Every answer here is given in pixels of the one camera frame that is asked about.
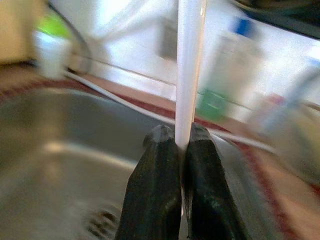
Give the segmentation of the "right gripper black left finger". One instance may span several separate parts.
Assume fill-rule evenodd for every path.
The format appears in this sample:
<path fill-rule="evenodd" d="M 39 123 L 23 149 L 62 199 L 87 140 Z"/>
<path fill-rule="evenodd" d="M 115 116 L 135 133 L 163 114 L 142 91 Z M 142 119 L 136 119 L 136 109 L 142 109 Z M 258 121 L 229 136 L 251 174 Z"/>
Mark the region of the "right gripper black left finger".
<path fill-rule="evenodd" d="M 158 125 L 130 175 L 114 240 L 179 240 L 182 193 L 174 131 Z"/>

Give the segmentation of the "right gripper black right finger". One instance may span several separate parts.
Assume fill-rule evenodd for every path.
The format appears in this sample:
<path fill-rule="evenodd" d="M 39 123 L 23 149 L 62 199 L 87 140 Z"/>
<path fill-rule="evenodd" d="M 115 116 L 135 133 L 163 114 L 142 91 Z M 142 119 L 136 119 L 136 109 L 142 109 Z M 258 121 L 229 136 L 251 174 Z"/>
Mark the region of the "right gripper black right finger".
<path fill-rule="evenodd" d="M 209 131 L 191 127 L 183 166 L 189 240 L 249 240 Z"/>

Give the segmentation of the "large lilac plastic bowl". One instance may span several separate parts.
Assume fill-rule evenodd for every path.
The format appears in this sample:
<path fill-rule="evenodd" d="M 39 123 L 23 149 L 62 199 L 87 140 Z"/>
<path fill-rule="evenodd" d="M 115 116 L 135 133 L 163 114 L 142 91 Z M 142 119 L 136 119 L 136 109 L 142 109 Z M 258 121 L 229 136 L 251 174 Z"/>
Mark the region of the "large lilac plastic bowl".
<path fill-rule="evenodd" d="M 178 0 L 175 144 L 184 164 L 195 119 L 208 0 Z"/>

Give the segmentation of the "stainless steel sink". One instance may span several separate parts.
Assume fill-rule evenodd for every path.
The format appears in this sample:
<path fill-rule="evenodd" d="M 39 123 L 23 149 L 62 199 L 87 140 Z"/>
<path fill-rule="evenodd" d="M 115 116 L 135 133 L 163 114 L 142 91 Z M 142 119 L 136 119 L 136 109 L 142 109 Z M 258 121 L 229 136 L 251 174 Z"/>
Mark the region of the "stainless steel sink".
<path fill-rule="evenodd" d="M 158 121 L 78 90 L 47 88 L 0 105 L 0 240 L 115 240 L 128 180 Z M 209 133 L 249 240 L 285 240 L 249 158 Z M 180 164 L 178 240 L 189 240 Z"/>

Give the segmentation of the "clear plastic container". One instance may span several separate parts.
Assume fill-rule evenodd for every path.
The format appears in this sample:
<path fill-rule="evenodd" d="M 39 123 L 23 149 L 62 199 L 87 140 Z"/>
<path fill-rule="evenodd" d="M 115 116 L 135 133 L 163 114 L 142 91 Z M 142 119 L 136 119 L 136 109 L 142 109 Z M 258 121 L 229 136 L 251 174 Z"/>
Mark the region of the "clear plastic container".
<path fill-rule="evenodd" d="M 286 170 L 320 186 L 320 107 L 303 102 L 315 81 L 320 79 L 320 58 L 308 57 L 305 70 L 283 98 L 264 99 L 248 119 L 248 128 L 271 144 L 277 162 Z"/>

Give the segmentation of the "clear bottle green liquid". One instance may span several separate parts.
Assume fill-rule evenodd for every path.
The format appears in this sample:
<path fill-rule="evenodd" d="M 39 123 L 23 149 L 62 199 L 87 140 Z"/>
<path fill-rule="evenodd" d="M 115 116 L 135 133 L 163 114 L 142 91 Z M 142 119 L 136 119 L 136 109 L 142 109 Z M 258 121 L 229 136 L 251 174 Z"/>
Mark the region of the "clear bottle green liquid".
<path fill-rule="evenodd" d="M 262 56 L 256 24 L 248 18 L 236 18 L 204 64 L 196 115 L 208 121 L 225 117 L 255 76 Z"/>

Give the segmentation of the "grey metal faucet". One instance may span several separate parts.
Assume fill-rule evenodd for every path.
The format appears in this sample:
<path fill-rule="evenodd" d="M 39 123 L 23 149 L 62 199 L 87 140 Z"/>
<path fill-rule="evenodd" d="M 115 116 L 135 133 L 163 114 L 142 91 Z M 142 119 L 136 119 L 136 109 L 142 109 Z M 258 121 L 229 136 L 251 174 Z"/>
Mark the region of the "grey metal faucet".
<path fill-rule="evenodd" d="M 178 30 L 176 25 L 163 22 L 160 28 L 158 55 L 161 58 L 177 60 Z"/>

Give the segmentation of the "white squeeze bottle green cap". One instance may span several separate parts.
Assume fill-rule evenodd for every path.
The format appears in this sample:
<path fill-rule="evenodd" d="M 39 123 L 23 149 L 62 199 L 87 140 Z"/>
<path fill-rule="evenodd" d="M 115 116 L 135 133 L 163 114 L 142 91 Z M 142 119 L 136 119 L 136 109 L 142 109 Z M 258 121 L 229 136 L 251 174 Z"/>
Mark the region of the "white squeeze bottle green cap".
<path fill-rule="evenodd" d="M 42 17 L 32 33 L 36 65 L 40 74 L 59 81 L 65 77 L 72 42 L 70 31 L 61 17 L 51 12 Z"/>

